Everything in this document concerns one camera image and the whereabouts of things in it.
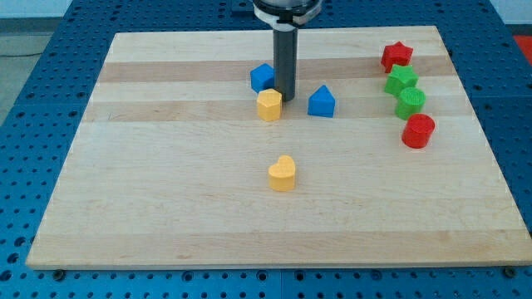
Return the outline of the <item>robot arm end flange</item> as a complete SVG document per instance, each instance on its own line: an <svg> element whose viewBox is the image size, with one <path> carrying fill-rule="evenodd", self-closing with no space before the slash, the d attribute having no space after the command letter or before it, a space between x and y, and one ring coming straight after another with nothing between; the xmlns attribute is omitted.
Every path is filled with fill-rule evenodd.
<svg viewBox="0 0 532 299"><path fill-rule="evenodd" d="M275 30L301 27L322 9L322 0L253 0L255 16Z"/></svg>

